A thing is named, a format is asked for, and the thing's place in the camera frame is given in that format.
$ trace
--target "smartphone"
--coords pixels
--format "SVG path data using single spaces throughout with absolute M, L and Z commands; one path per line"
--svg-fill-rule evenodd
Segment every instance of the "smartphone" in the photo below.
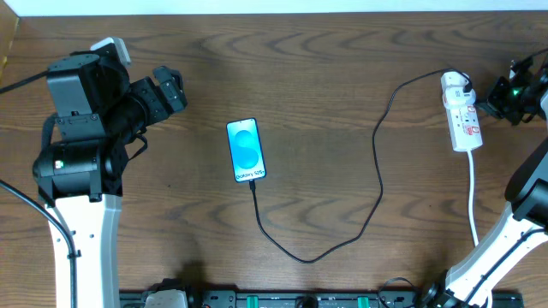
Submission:
M 264 178 L 266 166 L 257 120 L 251 118 L 230 122 L 226 125 L 226 132 L 235 180 L 240 183 Z

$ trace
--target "green component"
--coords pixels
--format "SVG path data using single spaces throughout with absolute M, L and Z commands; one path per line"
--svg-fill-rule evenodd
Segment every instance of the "green component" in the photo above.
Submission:
M 367 296 L 358 298 L 358 308 L 369 308 L 369 298 Z
M 259 297 L 247 296 L 247 308 L 259 308 Z

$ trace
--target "white arm tube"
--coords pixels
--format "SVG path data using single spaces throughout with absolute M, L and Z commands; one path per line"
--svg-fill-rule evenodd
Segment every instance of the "white arm tube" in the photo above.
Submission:
M 76 251 L 78 308 L 119 308 L 116 239 L 122 198 L 102 195 L 101 202 L 84 196 L 59 198 L 47 209 L 72 234 Z M 50 224 L 55 253 L 57 308 L 70 307 L 69 251 L 63 237 Z
M 445 277 L 446 289 L 454 292 L 457 299 L 466 300 L 481 276 L 487 273 L 524 233 L 540 228 L 542 227 L 526 219 L 520 222 L 514 219 L 512 205 L 507 202 L 497 224 L 464 260 L 449 270 Z M 548 236 L 545 233 L 531 235 L 488 277 L 469 304 L 482 306 L 497 283 L 532 249 L 547 240 Z

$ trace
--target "white power cord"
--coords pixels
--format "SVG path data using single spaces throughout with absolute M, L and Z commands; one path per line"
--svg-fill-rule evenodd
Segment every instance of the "white power cord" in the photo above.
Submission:
M 474 176 L 474 158 L 472 157 L 472 150 L 467 150 L 468 154 L 468 166 L 470 167 L 470 192 L 468 195 L 468 220 L 470 221 L 470 231 L 472 231 L 472 240 L 474 241 L 474 246 L 479 244 L 478 240 L 478 231 L 476 230 L 476 223 L 474 221 L 474 186 L 475 186 L 475 176 Z M 487 307 L 493 307 L 493 294 L 488 293 L 487 295 Z

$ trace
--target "white connector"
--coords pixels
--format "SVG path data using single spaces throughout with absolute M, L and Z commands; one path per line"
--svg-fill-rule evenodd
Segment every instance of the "white connector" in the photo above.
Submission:
M 442 76 L 442 99 L 447 111 L 451 143 L 453 150 L 464 152 L 483 145 L 478 114 L 474 107 L 476 93 L 474 89 L 464 92 L 468 80 L 457 72 L 448 72 Z

